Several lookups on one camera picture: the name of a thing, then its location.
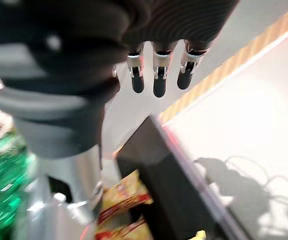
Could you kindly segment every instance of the green foil wrapper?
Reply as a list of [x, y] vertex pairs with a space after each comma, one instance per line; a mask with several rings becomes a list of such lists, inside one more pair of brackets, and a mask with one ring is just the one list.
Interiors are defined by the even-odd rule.
[[26, 183], [28, 157], [23, 141], [15, 132], [8, 132], [0, 139], [0, 240], [11, 235], [21, 203], [20, 189]]

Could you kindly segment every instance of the red snack package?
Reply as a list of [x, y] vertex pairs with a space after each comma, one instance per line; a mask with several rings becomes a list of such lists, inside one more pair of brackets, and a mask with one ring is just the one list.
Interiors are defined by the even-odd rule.
[[131, 207], [152, 202], [153, 200], [144, 184], [139, 180], [139, 172], [136, 170], [123, 178], [120, 184], [104, 192], [98, 224], [102, 224], [112, 216], [128, 211]]
[[149, 227], [144, 219], [113, 231], [98, 232], [96, 240], [153, 240]]

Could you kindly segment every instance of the robotic hand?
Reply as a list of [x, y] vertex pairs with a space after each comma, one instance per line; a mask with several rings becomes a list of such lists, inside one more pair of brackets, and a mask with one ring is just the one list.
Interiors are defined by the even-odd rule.
[[142, 92], [143, 43], [151, 41], [160, 98], [172, 51], [185, 39], [177, 85], [186, 89], [237, 2], [0, 0], [0, 109], [40, 169], [26, 188], [27, 231], [17, 239], [93, 238], [104, 104], [119, 90], [115, 64], [127, 61]]

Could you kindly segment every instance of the silver metal cylinder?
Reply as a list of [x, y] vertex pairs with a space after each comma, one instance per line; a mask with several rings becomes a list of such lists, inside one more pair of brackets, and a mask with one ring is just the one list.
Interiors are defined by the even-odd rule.
[[94, 209], [103, 192], [99, 151], [95, 145], [75, 156], [40, 161], [46, 175], [69, 186], [73, 203], [87, 201], [90, 209]]
[[[94, 240], [101, 207], [99, 147], [62, 159], [38, 159], [24, 190], [13, 240]], [[69, 185], [72, 202], [49, 177]]]

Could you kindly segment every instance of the gray floor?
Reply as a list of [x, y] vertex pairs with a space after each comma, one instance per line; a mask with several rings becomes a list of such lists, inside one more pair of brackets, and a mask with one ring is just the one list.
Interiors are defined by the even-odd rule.
[[[195, 73], [192, 86], [287, 11], [288, 0], [241, 0]], [[114, 151], [124, 143], [149, 114], [163, 111], [184, 93], [176, 85], [182, 50], [183, 43], [180, 42], [174, 52], [166, 94], [162, 98], [156, 98], [153, 95], [152, 48], [150, 44], [146, 43], [144, 48], [144, 92], [136, 94], [131, 87], [127, 66], [125, 64], [118, 66], [121, 90], [107, 104], [102, 132], [105, 153]]]

